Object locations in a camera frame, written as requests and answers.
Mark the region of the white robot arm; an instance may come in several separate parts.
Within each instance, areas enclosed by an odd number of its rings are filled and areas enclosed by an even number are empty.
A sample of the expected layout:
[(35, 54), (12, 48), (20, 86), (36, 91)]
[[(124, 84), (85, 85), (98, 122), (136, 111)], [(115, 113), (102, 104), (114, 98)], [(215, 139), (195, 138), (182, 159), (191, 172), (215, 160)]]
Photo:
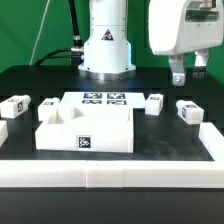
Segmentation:
[[(126, 39), (127, 0), (90, 0), (90, 36), (84, 44), (82, 74), (114, 80), (135, 70)], [(207, 73), (210, 49), (224, 41), (223, 0), (150, 0), (149, 45), (155, 55), (169, 57), (172, 83), (186, 82), (185, 55), (196, 56), (193, 74)]]

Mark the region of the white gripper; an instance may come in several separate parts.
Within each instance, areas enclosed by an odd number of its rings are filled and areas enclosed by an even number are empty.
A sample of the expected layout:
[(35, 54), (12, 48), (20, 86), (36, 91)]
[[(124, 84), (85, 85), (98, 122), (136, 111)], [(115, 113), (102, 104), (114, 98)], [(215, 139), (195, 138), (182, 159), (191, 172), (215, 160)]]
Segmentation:
[(224, 39), (222, 0), (151, 0), (149, 44), (154, 55), (172, 55), (169, 65), (174, 86), (186, 82), (185, 55), (195, 52), (193, 77), (207, 75), (210, 50)]

